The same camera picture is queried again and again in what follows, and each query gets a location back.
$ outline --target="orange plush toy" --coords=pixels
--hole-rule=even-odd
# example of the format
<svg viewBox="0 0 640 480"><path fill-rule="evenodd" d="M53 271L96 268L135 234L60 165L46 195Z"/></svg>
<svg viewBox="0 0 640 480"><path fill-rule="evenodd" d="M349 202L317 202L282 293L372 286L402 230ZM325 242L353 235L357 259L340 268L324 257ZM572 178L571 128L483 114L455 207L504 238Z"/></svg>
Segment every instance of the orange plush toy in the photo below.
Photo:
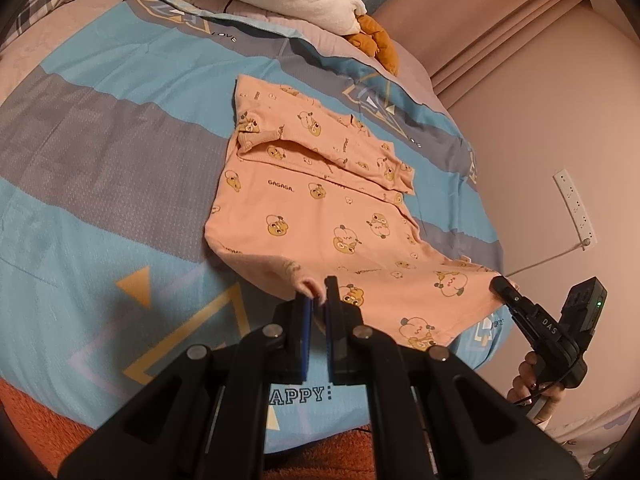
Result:
<svg viewBox="0 0 640 480"><path fill-rule="evenodd" d="M358 16L360 32L345 36L353 46L356 46L369 57L375 57L387 71L398 75L398 53L386 30L371 16Z"/></svg>

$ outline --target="wall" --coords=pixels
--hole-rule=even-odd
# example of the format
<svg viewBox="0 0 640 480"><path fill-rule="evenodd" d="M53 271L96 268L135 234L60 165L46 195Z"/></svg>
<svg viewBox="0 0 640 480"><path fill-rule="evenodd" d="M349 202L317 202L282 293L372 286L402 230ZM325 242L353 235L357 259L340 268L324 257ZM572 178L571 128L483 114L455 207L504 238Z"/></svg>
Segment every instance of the wall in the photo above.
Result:
<svg viewBox="0 0 640 480"><path fill-rule="evenodd" d="M450 113L476 150L478 186L506 270L560 253L577 233L552 175L571 174L598 243L515 277L558 315L569 288L598 276L609 292L585 354L590 371L550 428L640 390L640 50L588 4L544 30ZM481 374L506 393L528 351L514 329Z"/></svg>

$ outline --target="pink curtain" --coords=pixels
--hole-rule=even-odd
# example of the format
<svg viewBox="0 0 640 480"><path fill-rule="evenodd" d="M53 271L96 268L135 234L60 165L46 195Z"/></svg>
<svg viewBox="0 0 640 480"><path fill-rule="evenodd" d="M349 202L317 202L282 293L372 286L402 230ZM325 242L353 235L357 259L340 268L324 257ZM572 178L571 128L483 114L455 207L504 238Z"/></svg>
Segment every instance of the pink curtain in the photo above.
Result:
<svg viewBox="0 0 640 480"><path fill-rule="evenodd" d="M583 0L389 0L375 18L449 107Z"/></svg>

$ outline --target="power strip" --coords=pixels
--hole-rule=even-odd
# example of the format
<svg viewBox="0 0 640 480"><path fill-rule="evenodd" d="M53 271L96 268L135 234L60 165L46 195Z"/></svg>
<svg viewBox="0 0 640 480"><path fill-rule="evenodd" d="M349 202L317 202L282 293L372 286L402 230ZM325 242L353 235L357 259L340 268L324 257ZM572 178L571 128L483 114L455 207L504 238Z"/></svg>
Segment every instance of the power strip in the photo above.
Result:
<svg viewBox="0 0 640 480"><path fill-rule="evenodd" d="M567 170L558 171L554 175L554 180L558 184L558 189L562 193L564 203L569 210L571 218L574 220L575 228L578 231L580 241L590 240L588 247L593 247L596 240L596 233L593 230L589 216L587 215L587 209L584 207L584 203L580 198L580 194L575 187L574 181L571 180Z"/></svg>

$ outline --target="silver bolt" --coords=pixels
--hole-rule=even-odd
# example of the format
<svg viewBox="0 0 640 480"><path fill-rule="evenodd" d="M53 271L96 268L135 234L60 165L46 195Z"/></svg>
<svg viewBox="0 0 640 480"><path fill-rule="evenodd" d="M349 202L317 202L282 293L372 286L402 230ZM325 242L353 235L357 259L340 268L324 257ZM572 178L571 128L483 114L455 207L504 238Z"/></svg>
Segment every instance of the silver bolt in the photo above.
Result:
<svg viewBox="0 0 640 480"><path fill-rule="evenodd" d="M369 339L373 335L373 329L367 325L358 325L353 329L353 335L358 339Z"/></svg>
<svg viewBox="0 0 640 480"><path fill-rule="evenodd" d="M207 355L207 347L204 345L193 345L187 350L187 357L197 361Z"/></svg>
<svg viewBox="0 0 640 480"><path fill-rule="evenodd" d="M429 348L429 357L434 361L446 361L449 359L449 349L444 346L432 346Z"/></svg>
<svg viewBox="0 0 640 480"><path fill-rule="evenodd" d="M280 337L284 330L279 324L269 323L262 329L262 333L267 337Z"/></svg>

